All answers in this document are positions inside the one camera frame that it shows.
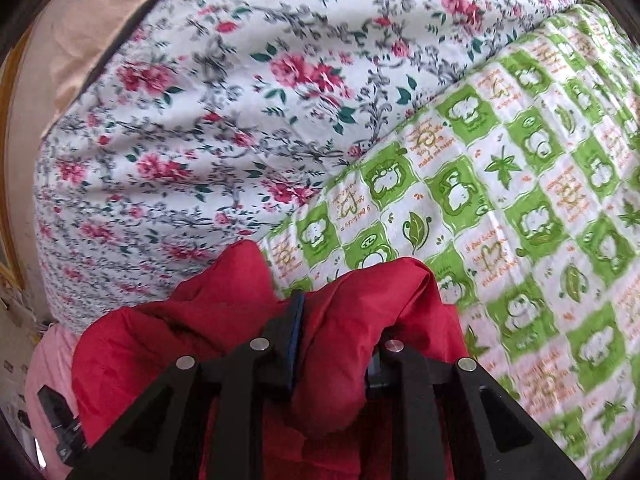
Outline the red quilted puffer jacket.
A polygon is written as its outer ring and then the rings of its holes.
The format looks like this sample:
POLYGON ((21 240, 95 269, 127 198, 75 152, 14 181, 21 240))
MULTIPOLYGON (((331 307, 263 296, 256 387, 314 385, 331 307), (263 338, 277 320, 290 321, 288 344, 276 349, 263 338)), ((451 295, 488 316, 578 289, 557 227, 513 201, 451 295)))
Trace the red quilted puffer jacket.
MULTIPOLYGON (((258 336, 286 304, 258 247, 243 240, 163 301, 115 310, 81 335, 72 387, 89 443, 180 356, 219 359, 258 336)), ((413 258, 349 272, 305 299, 300 367, 288 408, 265 409, 269 479, 386 479, 390 411, 366 407, 364 373, 384 330, 424 356, 466 348, 456 309, 413 258)))

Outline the pink folded blanket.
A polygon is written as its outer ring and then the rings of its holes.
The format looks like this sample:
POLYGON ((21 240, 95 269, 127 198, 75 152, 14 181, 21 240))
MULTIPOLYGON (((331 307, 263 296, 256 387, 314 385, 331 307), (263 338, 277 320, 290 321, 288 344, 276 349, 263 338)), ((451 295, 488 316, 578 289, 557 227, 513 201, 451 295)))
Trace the pink folded blanket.
POLYGON ((37 344, 26 375, 26 413, 46 461, 43 469, 46 479, 65 479, 70 473, 70 467, 64 465, 58 457, 55 449, 58 437, 44 414, 37 393, 43 386, 50 387, 62 394, 73 415, 78 415, 72 389, 72 362, 78 340, 76 334, 66 330, 61 324, 51 325, 37 344))

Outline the green patterned bed sheet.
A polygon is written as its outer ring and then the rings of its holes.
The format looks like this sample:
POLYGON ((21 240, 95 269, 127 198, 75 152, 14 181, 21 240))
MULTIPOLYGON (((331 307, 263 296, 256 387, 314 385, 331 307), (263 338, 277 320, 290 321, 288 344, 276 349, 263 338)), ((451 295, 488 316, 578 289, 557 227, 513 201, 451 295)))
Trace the green patterned bed sheet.
POLYGON ((424 262, 590 479, 639 431, 639 51, 596 0, 434 99, 259 244, 278 292, 424 262))

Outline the floral white quilt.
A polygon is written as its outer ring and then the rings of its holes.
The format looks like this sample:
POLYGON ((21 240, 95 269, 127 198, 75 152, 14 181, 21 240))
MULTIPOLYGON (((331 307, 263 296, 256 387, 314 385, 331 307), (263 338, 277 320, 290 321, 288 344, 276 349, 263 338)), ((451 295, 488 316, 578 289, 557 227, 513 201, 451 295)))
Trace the floral white quilt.
POLYGON ((157 0, 41 141, 53 317, 167 297, 576 1, 157 0))

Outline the beige satin pillow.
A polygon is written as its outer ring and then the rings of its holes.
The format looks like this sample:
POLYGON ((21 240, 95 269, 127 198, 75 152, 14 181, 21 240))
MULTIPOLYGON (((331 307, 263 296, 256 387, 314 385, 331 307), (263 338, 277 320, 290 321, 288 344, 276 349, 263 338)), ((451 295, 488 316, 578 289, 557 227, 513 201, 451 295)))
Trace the beige satin pillow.
POLYGON ((52 25, 53 120, 91 84, 115 50, 157 0, 54 0, 61 5, 52 25))

